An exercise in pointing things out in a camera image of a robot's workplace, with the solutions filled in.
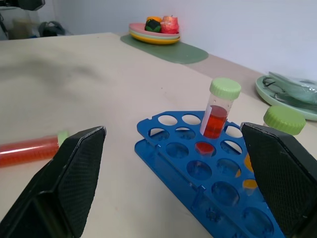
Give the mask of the red liquid tube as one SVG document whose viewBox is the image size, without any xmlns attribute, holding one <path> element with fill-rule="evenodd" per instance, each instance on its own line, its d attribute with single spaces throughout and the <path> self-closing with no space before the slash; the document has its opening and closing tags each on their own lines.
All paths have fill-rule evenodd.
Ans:
<svg viewBox="0 0 317 238">
<path fill-rule="evenodd" d="M 0 168 L 51 159 L 59 150 L 67 131 L 19 142 L 0 145 Z"/>
<path fill-rule="evenodd" d="M 233 102 L 239 97 L 241 85 L 230 79 L 212 80 L 210 96 L 200 126 L 200 134 L 208 139 L 218 139 L 227 121 Z"/>
</svg>

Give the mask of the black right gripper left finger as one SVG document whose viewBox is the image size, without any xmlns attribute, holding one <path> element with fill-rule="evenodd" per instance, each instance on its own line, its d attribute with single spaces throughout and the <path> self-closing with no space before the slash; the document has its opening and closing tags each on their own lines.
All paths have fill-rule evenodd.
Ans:
<svg viewBox="0 0 317 238">
<path fill-rule="evenodd" d="M 80 238 L 95 197 L 106 127 L 64 140 L 0 222 L 0 238 Z"/>
</svg>

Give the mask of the red toy peach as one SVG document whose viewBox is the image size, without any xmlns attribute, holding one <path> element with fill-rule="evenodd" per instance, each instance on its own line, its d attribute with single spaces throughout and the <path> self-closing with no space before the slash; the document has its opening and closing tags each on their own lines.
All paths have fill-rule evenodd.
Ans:
<svg viewBox="0 0 317 238">
<path fill-rule="evenodd" d="M 179 33 L 179 25 L 178 18 L 175 16 L 164 16 L 160 23 L 161 25 L 161 33 L 164 34 L 178 34 Z"/>
</svg>

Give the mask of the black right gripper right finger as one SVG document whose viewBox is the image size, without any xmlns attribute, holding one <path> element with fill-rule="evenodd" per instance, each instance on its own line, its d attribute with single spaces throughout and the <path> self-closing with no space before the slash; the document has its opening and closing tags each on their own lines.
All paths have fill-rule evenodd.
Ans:
<svg viewBox="0 0 317 238">
<path fill-rule="evenodd" d="M 317 160 L 292 135 L 244 122 L 255 180 L 286 238 L 317 238 Z"/>
</svg>

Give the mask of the green placemat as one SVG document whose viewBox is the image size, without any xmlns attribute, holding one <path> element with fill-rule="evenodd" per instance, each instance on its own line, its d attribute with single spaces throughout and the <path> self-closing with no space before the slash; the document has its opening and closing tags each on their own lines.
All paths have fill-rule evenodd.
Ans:
<svg viewBox="0 0 317 238">
<path fill-rule="evenodd" d="M 192 64 L 209 57 L 206 51 L 182 42 L 171 45 L 154 45 L 134 39 L 131 35 L 121 36 L 120 40 L 152 56 L 172 63 Z"/>
</svg>

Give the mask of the black and green toy ball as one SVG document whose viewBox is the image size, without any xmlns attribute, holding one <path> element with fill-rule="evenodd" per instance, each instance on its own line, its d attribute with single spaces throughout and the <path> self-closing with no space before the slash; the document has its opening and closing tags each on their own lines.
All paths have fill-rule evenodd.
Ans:
<svg viewBox="0 0 317 238">
<path fill-rule="evenodd" d="M 155 20 L 146 21 L 145 31 L 160 33 L 161 32 L 160 22 L 157 22 Z"/>
</svg>

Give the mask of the light green stacked plate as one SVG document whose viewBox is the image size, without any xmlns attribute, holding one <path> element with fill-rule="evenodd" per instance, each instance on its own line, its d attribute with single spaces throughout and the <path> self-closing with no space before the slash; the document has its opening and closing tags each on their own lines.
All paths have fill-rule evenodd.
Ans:
<svg viewBox="0 0 317 238">
<path fill-rule="evenodd" d="M 175 40 L 175 39 L 180 38 L 180 35 L 176 35 L 176 36 L 152 36 L 152 35 L 137 33 L 134 31 L 129 31 L 129 33 L 136 35 L 136 36 L 139 36 L 139 37 L 150 38 L 150 39 L 159 39 L 159 40 Z"/>
</svg>

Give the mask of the orange liquid tube, green cap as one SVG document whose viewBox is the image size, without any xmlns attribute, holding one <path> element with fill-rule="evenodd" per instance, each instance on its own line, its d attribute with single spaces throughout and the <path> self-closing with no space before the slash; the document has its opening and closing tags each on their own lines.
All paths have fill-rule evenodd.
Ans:
<svg viewBox="0 0 317 238">
<path fill-rule="evenodd" d="M 278 136 L 294 140 L 306 124 L 305 118 L 298 112 L 283 106 L 271 106 L 262 120 L 252 118 L 241 124 L 248 154 L 246 167 L 254 174 L 254 179 L 243 182 L 243 188 L 252 195 L 260 189 L 264 194 L 273 194 L 278 189 L 285 190 L 287 177 L 296 169 L 296 163 L 280 144 Z"/>
</svg>

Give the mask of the blue test tube rack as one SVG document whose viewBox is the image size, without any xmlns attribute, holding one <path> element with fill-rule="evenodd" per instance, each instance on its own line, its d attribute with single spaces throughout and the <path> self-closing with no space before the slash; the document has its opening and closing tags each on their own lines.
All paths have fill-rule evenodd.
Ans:
<svg viewBox="0 0 317 238">
<path fill-rule="evenodd" d="M 242 137 L 223 132 L 219 139 L 203 137 L 202 111 L 170 111 L 175 124 L 160 115 L 137 124 L 143 139 L 136 154 L 174 193 L 213 238 L 285 238 L 260 190 L 252 188 L 253 172 L 245 165 Z"/>
</svg>

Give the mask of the yellow plate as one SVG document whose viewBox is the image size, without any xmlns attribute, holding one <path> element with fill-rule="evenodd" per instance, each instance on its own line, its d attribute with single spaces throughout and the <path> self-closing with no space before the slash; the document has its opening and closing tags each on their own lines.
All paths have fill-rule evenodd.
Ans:
<svg viewBox="0 0 317 238">
<path fill-rule="evenodd" d="M 154 44 L 154 45 L 171 45 L 171 44 L 175 44 L 179 42 L 180 40 L 180 37 L 177 39 L 166 40 L 166 39 L 153 39 L 149 37 L 142 37 L 132 33 L 130 33 L 130 35 L 136 40 L 139 40 L 144 43 Z"/>
</svg>

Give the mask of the pink plate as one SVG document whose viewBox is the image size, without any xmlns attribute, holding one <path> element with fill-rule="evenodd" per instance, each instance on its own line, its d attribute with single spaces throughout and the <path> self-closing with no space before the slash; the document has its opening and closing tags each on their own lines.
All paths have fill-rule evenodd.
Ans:
<svg viewBox="0 0 317 238">
<path fill-rule="evenodd" d="M 167 34 L 167 33 L 162 33 L 162 32 L 151 32 L 151 31 L 146 31 L 145 30 L 145 23 L 130 23 L 129 24 L 129 29 L 138 32 L 141 34 L 148 34 L 148 35 L 153 35 L 153 36 L 176 36 L 179 35 L 180 33 L 177 32 L 175 34 Z"/>
</svg>

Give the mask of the clear plastic bag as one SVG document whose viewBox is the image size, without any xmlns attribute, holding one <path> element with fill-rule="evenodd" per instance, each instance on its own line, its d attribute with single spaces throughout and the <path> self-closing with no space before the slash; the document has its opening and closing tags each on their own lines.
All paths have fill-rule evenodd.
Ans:
<svg viewBox="0 0 317 238">
<path fill-rule="evenodd" d="M 317 111 L 317 81 L 269 72 L 262 80 L 271 97 L 288 105 Z"/>
</svg>

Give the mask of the red liquid tube, white label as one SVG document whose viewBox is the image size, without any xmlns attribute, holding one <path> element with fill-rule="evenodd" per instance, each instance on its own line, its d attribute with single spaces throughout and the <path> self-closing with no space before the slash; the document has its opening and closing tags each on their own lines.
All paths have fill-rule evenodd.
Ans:
<svg viewBox="0 0 317 238">
<path fill-rule="evenodd" d="M 218 139 L 227 121 L 233 102 L 239 97 L 241 85 L 230 79 L 212 80 L 210 96 L 200 126 L 200 134 L 208 139 Z"/>
</svg>

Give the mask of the large light green plate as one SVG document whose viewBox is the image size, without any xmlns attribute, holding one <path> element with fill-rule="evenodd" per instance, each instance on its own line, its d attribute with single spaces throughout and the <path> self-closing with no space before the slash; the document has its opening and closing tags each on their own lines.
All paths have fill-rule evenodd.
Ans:
<svg viewBox="0 0 317 238">
<path fill-rule="evenodd" d="M 266 76 L 261 76 L 256 80 L 255 89 L 259 96 L 269 105 L 271 106 L 286 106 L 289 107 L 299 113 L 301 113 L 305 119 L 311 121 L 317 121 L 317 111 L 310 110 L 310 109 L 302 109 L 298 107 L 294 107 L 292 105 L 286 104 L 274 98 L 274 92 L 269 90 L 267 87 L 263 85 L 263 80 Z"/>
</svg>

